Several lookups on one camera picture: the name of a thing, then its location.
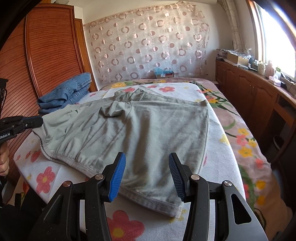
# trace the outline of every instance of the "human hand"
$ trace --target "human hand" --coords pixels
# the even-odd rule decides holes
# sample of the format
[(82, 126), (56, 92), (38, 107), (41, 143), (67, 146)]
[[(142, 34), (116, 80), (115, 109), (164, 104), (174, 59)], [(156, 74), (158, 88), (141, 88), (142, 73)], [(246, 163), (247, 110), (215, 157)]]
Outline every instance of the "human hand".
[(0, 176), (7, 176), (9, 171), (9, 150), (7, 142), (2, 143), (0, 147)]

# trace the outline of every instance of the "sheer curtain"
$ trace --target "sheer curtain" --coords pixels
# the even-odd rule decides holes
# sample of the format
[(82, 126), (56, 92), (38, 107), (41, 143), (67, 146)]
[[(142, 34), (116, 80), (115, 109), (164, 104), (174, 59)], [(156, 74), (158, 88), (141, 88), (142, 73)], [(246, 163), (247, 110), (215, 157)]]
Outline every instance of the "sheer curtain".
[(239, 33), (239, 17), (234, 0), (218, 0), (218, 3), (222, 5), (227, 13), (232, 29), (233, 48), (243, 50), (242, 38)]
[(155, 69), (180, 77), (206, 76), (209, 25), (193, 4), (144, 7), (85, 26), (96, 83), (151, 79)]

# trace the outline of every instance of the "pink flower pattern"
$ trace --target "pink flower pattern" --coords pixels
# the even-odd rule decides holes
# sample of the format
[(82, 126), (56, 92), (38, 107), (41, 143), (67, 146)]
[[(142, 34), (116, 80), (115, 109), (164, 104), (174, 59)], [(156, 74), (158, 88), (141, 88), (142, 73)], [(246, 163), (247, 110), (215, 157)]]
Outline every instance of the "pink flower pattern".
[(244, 184), (244, 193), (246, 195), (246, 199), (250, 198), (250, 195), (249, 195), (249, 185), (248, 184)]
[(30, 188), (29, 184), (26, 181), (23, 181), (22, 189), (23, 189), (25, 194), (29, 191), (29, 188)]
[(261, 169), (263, 167), (264, 161), (262, 161), (259, 158), (256, 158), (255, 163), (256, 163), (257, 168)]
[(31, 156), (31, 162), (32, 163), (37, 160), (37, 158), (39, 157), (40, 153), (41, 153), (41, 150), (40, 149), (33, 152), (32, 156)]
[(207, 164), (207, 155), (205, 155), (205, 160), (204, 163), (202, 164), (202, 166), (204, 167)]
[(28, 159), (28, 157), (31, 155), (31, 151), (29, 151), (26, 155), (26, 158), (25, 159)]
[(240, 146), (245, 146), (247, 143), (248, 143), (248, 141), (246, 140), (245, 135), (237, 136), (237, 144), (239, 144)]
[(135, 90), (135, 88), (127, 88), (125, 90), (123, 90), (124, 92), (133, 92)]
[(167, 86), (167, 87), (159, 88), (159, 90), (161, 90), (164, 93), (167, 93), (167, 92), (174, 92), (175, 88)]
[(123, 210), (113, 213), (113, 219), (107, 218), (111, 238), (113, 241), (136, 241), (144, 233), (144, 224), (140, 221), (130, 221)]
[(36, 187), (37, 194), (41, 192), (48, 193), (50, 191), (50, 183), (55, 179), (55, 176), (52, 167), (47, 167), (44, 173), (39, 173), (36, 178), (36, 182), (38, 183)]

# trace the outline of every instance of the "wooden wardrobe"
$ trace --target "wooden wardrobe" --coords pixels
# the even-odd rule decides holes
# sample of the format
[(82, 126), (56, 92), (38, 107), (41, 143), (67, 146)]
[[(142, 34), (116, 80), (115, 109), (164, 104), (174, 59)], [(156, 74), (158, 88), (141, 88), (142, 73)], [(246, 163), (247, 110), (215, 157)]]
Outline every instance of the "wooden wardrobe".
[[(63, 81), (90, 72), (90, 91), (97, 91), (86, 50), (82, 20), (74, 7), (39, 4), (20, 22), (0, 51), (0, 78), (8, 79), (1, 118), (38, 113), (37, 99)], [(13, 156), (31, 130), (8, 142), (8, 179), (16, 185), (19, 172)]]

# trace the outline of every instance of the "white wall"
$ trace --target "white wall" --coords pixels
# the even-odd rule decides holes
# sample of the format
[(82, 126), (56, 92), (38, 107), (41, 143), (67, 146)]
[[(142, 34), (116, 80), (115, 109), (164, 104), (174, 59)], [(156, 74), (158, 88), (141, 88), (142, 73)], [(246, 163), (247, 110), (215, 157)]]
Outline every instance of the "white wall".
[(255, 56), (255, 37), (250, 11), (246, 0), (234, 0), (239, 16), (239, 29), (245, 49), (252, 48), (250, 54)]
[(82, 23), (84, 23), (84, 21), (83, 21), (83, 10), (82, 10), (81, 7), (74, 6), (74, 15), (75, 15), (75, 18), (81, 18)]
[(74, 6), (74, 15), (75, 18), (81, 18), (82, 19), (82, 23), (84, 23), (83, 21), (83, 10), (81, 7), (77, 6), (77, 2), (74, 0), (70, 0), (68, 5), (72, 5)]
[[(174, 2), (155, 0), (95, 0), (83, 7), (83, 20), (84, 24), (86, 24), (102, 17), (135, 8), (172, 3)], [(216, 48), (232, 49), (232, 31), (230, 23), (226, 12), (220, 4), (195, 4), (203, 12), (210, 27), (210, 39), (206, 49), (207, 73), (209, 75), (209, 80), (215, 80)]]

